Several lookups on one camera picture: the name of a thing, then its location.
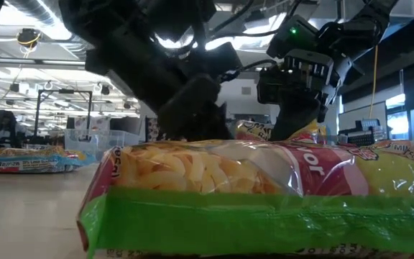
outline instant noodle package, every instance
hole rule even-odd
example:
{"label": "instant noodle package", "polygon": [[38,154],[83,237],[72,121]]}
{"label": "instant noodle package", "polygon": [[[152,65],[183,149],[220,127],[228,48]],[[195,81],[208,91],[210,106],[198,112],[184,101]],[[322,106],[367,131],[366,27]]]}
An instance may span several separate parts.
{"label": "instant noodle package", "polygon": [[61,147],[44,150],[0,148],[0,173],[59,173],[70,172],[95,160],[80,151]]}
{"label": "instant noodle package", "polygon": [[414,258],[414,142],[116,147],[78,214],[88,258]]}

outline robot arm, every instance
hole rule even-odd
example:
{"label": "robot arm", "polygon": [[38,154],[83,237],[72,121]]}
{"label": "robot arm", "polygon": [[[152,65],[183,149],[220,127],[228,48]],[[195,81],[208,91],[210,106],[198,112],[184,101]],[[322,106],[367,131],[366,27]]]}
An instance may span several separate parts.
{"label": "robot arm", "polygon": [[[261,71],[257,86],[260,103],[281,108],[272,140],[287,138],[315,118],[324,120],[353,62],[380,42],[397,1],[371,0],[351,21],[321,30],[299,16],[281,24],[267,54],[282,62]],[[295,0],[293,10],[300,2]],[[215,102],[220,82],[237,75],[226,72],[243,66],[231,43],[203,48],[212,36],[203,23],[216,11],[213,1],[60,0],[60,10],[67,28],[95,47],[86,70],[114,72],[157,113],[169,135],[231,137],[226,107]],[[164,49],[156,37],[178,41],[190,28],[193,41],[178,50]]]}

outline yellow cable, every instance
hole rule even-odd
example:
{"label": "yellow cable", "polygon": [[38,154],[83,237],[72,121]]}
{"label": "yellow cable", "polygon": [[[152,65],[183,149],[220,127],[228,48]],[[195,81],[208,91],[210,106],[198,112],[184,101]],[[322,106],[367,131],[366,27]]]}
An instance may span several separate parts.
{"label": "yellow cable", "polygon": [[374,48],[374,67],[373,67],[373,92],[372,92],[372,103],[370,104],[370,116],[372,118],[374,93],[377,90],[377,69],[378,69],[378,45]]}
{"label": "yellow cable", "polygon": [[32,43],[34,43],[34,42],[35,42],[35,41],[37,41],[40,37],[41,37],[41,34],[39,33],[39,34],[37,35],[36,39],[34,39],[34,40],[30,40],[29,42],[21,42],[21,41],[18,41],[18,40],[17,40],[17,42],[18,42],[19,44],[22,44],[22,45],[28,45],[28,44],[32,44]]}

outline green bag stripe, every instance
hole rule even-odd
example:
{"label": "green bag stripe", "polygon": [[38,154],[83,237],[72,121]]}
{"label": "green bag stripe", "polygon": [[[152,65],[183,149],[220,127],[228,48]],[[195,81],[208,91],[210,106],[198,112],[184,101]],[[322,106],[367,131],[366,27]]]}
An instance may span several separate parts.
{"label": "green bag stripe", "polygon": [[414,253],[414,199],[112,187],[93,247],[218,255],[293,253],[342,243]]}

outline window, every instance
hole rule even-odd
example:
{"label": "window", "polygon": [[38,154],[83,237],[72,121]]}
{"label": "window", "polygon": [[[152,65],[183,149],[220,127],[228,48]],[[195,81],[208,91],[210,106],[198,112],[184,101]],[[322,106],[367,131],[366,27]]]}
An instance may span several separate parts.
{"label": "window", "polygon": [[407,112],[397,112],[387,115],[387,126],[391,127],[391,140],[408,140],[408,117]]}
{"label": "window", "polygon": [[405,105],[405,94],[399,94],[397,96],[394,96],[386,100],[387,109],[392,109],[392,108],[404,106],[404,105]]}

